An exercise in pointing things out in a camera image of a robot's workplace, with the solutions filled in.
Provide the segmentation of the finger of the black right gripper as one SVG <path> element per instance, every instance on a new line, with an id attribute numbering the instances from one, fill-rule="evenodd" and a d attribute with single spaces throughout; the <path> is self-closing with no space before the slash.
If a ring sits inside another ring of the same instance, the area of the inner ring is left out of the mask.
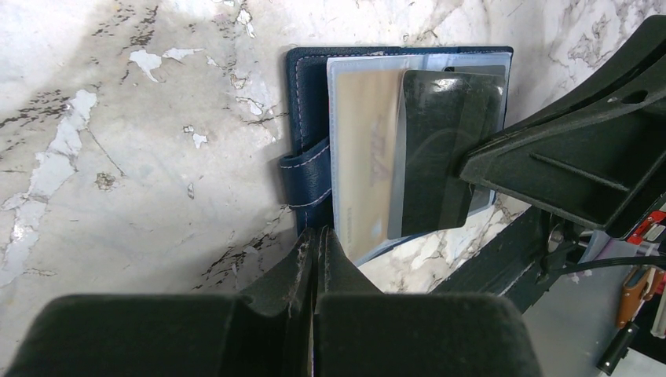
<path id="1" fill-rule="evenodd" d="M 665 192 L 665 82 L 635 80 L 469 152 L 459 175 L 592 229 L 639 216 Z"/>
<path id="2" fill-rule="evenodd" d="M 578 127 L 665 98 L 665 16 L 646 18 L 593 75 L 553 104 L 509 127 L 506 135 Z"/>

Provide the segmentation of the black VIP card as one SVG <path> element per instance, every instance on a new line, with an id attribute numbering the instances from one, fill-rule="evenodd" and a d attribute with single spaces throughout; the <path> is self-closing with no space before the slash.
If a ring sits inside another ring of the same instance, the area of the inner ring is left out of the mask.
<path id="1" fill-rule="evenodd" d="M 460 74 L 476 75 L 476 76 L 492 76 L 495 77 L 498 84 L 494 85 L 499 100 L 496 104 L 492 103 L 491 109 L 485 112 L 485 120 L 487 125 L 481 134 L 481 138 L 488 137 L 491 134 L 499 132 L 503 129 L 506 103 L 507 103 L 507 69 L 503 65 L 487 65 L 487 66 L 449 66 L 443 71 L 457 72 Z M 489 208 L 495 201 L 496 193 L 488 188 L 478 187 L 470 197 L 470 206 L 467 215 L 471 216 L 482 210 Z"/>

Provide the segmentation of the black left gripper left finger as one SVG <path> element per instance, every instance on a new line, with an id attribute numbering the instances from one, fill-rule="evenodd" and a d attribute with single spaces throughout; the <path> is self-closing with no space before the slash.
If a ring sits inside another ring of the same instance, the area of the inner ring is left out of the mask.
<path id="1" fill-rule="evenodd" d="M 228 295 L 69 295 L 35 318 L 9 376 L 307 376 L 316 233 Z"/>

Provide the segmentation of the plain black card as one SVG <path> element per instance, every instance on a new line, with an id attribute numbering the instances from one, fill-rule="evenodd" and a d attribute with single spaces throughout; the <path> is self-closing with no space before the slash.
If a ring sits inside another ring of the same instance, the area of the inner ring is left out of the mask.
<path id="1" fill-rule="evenodd" d="M 459 178 L 459 165 L 500 126 L 505 84 L 504 75 L 490 73 L 404 73 L 388 239 L 465 224 L 474 185 Z"/>

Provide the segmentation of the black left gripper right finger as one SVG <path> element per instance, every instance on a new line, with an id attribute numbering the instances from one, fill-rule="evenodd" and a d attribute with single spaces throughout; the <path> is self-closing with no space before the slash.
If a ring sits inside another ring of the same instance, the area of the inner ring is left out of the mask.
<path id="1" fill-rule="evenodd" d="M 317 376 L 540 376 L 517 308 L 485 293 L 385 294 L 318 233 Z"/>

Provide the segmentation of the gold credit card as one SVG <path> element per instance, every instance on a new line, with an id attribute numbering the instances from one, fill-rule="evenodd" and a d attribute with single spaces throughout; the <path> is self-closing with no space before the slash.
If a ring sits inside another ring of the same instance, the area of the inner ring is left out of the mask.
<path id="1" fill-rule="evenodd" d="M 387 239 L 403 76 L 402 69 L 348 71 L 333 85 L 335 228 L 353 262 Z"/>

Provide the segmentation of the blue leather card holder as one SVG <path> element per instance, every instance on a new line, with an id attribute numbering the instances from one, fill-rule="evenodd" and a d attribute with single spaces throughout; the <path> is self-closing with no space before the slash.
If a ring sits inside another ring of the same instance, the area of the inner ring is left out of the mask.
<path id="1" fill-rule="evenodd" d="M 460 47 L 297 47 L 286 56 L 292 153 L 282 158 L 287 202 L 296 213 L 297 228 L 331 227 L 338 241 L 335 195 L 333 85 L 343 72 L 423 70 L 443 71 L 453 66 L 503 65 L 507 89 L 514 51 L 509 46 Z M 386 239 L 365 263 L 397 244 L 419 236 Z"/>

